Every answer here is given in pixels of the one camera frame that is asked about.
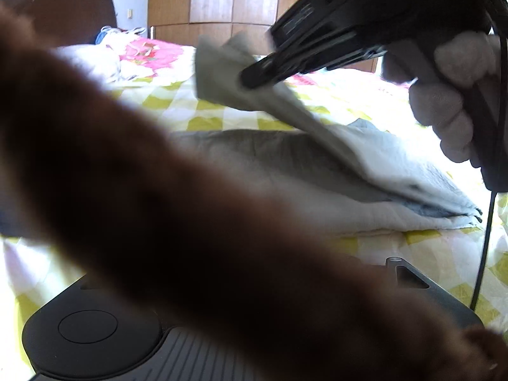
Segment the white gloved right hand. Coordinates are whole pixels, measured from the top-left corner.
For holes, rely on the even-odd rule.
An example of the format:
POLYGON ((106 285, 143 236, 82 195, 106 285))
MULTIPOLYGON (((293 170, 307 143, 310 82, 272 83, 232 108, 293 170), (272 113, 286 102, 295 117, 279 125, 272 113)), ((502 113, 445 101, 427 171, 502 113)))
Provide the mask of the white gloved right hand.
POLYGON ((418 66, 404 53, 402 44, 394 43, 384 56, 381 75, 394 84, 411 83, 411 111, 418 123, 433 129, 448 159, 480 168, 473 141, 475 125, 464 107, 462 92, 479 85, 486 100, 498 98, 500 38, 464 32, 438 46, 433 58, 442 77, 437 83, 426 83, 417 76, 418 66))

